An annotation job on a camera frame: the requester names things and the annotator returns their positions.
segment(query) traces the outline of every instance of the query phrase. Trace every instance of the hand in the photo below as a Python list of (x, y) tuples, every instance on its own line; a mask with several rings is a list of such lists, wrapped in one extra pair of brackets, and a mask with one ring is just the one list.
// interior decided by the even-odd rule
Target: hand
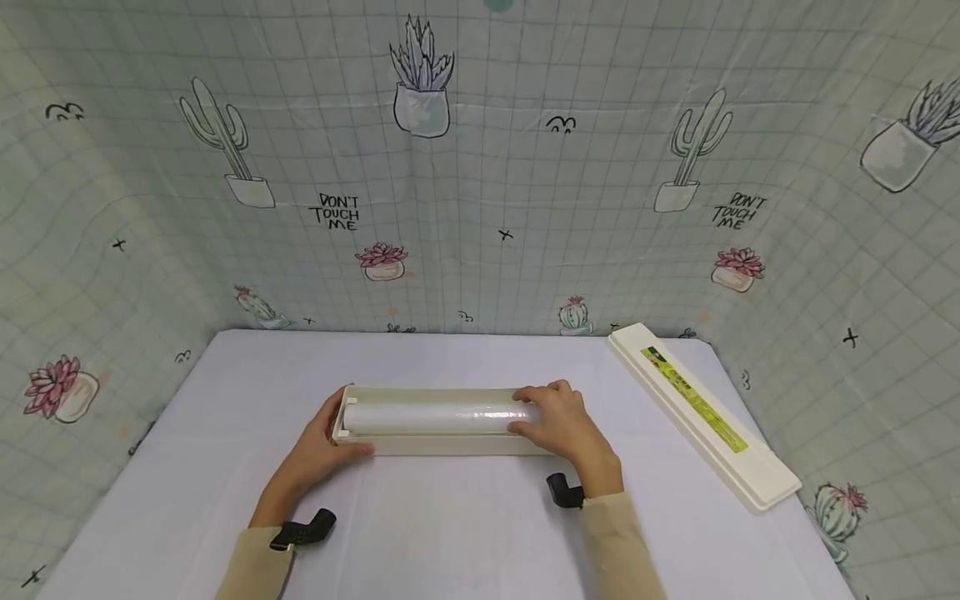
[(330, 439), (333, 421), (343, 398), (344, 388), (340, 388), (326, 399), (320, 412), (306, 424), (300, 439), (260, 494), (251, 527), (282, 525), (303, 496), (331, 471), (373, 454), (372, 444), (336, 445)]
[(564, 379), (547, 386), (527, 386), (514, 400), (533, 402), (537, 422), (514, 421), (507, 430), (573, 463), (587, 497), (623, 492), (620, 459), (584, 407), (584, 397)]

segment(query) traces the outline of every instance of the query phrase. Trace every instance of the white tablecloth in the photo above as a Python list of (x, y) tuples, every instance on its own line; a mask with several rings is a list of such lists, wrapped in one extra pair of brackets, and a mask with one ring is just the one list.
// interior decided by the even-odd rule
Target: white tablecloth
[[(713, 350), (670, 340), (747, 426)], [(41, 590), (41, 600), (208, 600), (263, 484), (339, 385), (517, 387), (566, 378), (623, 461), (675, 600), (850, 600), (797, 498), (751, 516), (601, 338), (226, 331), (217, 335)], [(592, 597), (557, 458), (379, 457), (300, 505), (337, 525), (284, 600)]]

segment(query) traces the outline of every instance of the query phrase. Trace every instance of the plastic wrap roll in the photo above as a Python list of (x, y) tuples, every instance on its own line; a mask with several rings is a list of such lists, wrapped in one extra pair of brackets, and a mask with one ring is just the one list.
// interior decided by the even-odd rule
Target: plastic wrap roll
[(511, 402), (357, 402), (344, 411), (344, 428), (357, 434), (506, 433), (514, 420), (540, 416), (533, 404)]

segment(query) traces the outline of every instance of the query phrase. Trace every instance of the black clip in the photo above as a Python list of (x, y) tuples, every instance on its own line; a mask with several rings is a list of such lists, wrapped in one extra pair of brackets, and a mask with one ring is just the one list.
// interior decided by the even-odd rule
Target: black clip
[(571, 488), (566, 483), (566, 475), (554, 473), (546, 478), (546, 486), (550, 488), (553, 503), (562, 509), (584, 508), (584, 488)]
[(285, 552), (290, 546), (302, 546), (323, 541), (337, 522), (337, 516), (327, 509), (320, 509), (309, 525), (287, 521), (280, 528), (280, 533), (270, 542), (270, 547), (279, 552)]

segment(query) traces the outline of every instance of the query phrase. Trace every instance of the plant pot drawing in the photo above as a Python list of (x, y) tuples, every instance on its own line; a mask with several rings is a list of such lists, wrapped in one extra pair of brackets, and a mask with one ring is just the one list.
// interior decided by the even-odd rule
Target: plant pot drawing
[(234, 285), (237, 303), (253, 315), (264, 329), (283, 329), (290, 326), (290, 320), (270, 307), (270, 304), (254, 294), (249, 287)]
[(870, 140), (860, 168), (887, 191), (898, 193), (913, 183), (941, 144), (960, 135), (960, 79), (927, 82), (906, 117)]
[(227, 105), (227, 117), (217, 106), (217, 100), (200, 78), (193, 78), (193, 95), (197, 99), (200, 115), (190, 106), (186, 98), (180, 98), (180, 110), (186, 119), (190, 131), (200, 141), (224, 153), (232, 174), (225, 175), (233, 196), (246, 206), (254, 208), (273, 208), (276, 206), (274, 195), (263, 178), (252, 175), (247, 161), (240, 154), (247, 148), (247, 126), (240, 113), (232, 105)]
[(866, 496), (855, 485), (844, 489), (827, 483), (817, 489), (813, 507), (806, 507), (806, 512), (835, 563), (850, 556), (845, 542), (856, 533), (868, 509)]
[(400, 279), (405, 271), (403, 259), (407, 253), (402, 246), (377, 242), (354, 256), (360, 259), (360, 267), (370, 281)]
[(754, 279), (763, 279), (765, 267), (760, 257), (750, 248), (730, 248), (729, 252), (717, 253), (719, 260), (714, 264), (710, 280), (734, 290), (746, 292), (754, 284)]
[(276, 206), (274, 193), (270, 185), (262, 177), (253, 177), (251, 180), (241, 180), (232, 173), (224, 175), (230, 186), (233, 196), (240, 202), (253, 208), (273, 208)]
[(24, 396), (31, 400), (23, 414), (40, 413), (46, 419), (76, 422), (90, 410), (99, 391), (97, 378), (80, 370), (80, 359), (63, 354), (56, 363), (47, 363), (30, 373), (30, 386)]
[(673, 136), (670, 138), (670, 152), (681, 158), (680, 168), (677, 170), (677, 177), (673, 181), (668, 181), (660, 186), (657, 199), (654, 201), (656, 212), (686, 210), (690, 206), (693, 195), (697, 193), (697, 188), (700, 187), (698, 181), (690, 179), (693, 166), (697, 163), (697, 158), (713, 152), (723, 136), (727, 134), (727, 129), (730, 128), (730, 122), (733, 120), (733, 113), (729, 111), (719, 119), (717, 118), (726, 99), (726, 90), (721, 88), (713, 92), (704, 107), (704, 111), (700, 114), (700, 118), (697, 119), (697, 124), (693, 126), (693, 130), (690, 129), (693, 109), (688, 108), (680, 117), (677, 127), (673, 130)]
[(657, 199), (654, 201), (654, 210), (657, 212), (677, 212), (686, 210), (693, 201), (693, 195), (697, 193), (700, 182), (691, 181), (687, 185), (677, 185), (673, 181), (667, 181), (660, 186), (657, 192)]
[(593, 333), (593, 323), (588, 319), (587, 304), (583, 296), (571, 296), (557, 313), (564, 326), (561, 335), (589, 335)]
[(405, 269), (403, 261), (375, 265), (373, 267), (364, 267), (363, 274), (370, 281), (392, 281), (403, 277)]
[(100, 382), (88, 372), (77, 373), (77, 380), (60, 400), (60, 407), (54, 416), (64, 423), (76, 422), (90, 410), (93, 398), (100, 391)]
[(450, 129), (446, 90), (417, 91), (396, 84), (394, 118), (402, 130), (416, 137), (440, 137)]
[(434, 51), (430, 22), (407, 15), (406, 39), (390, 45), (390, 59), (400, 77), (394, 96), (394, 119), (416, 137), (440, 137), (450, 129), (446, 85), (453, 75), (453, 54)]
[(734, 292), (746, 292), (754, 284), (754, 278), (744, 275), (732, 267), (716, 267), (710, 274), (710, 280), (729, 287)]

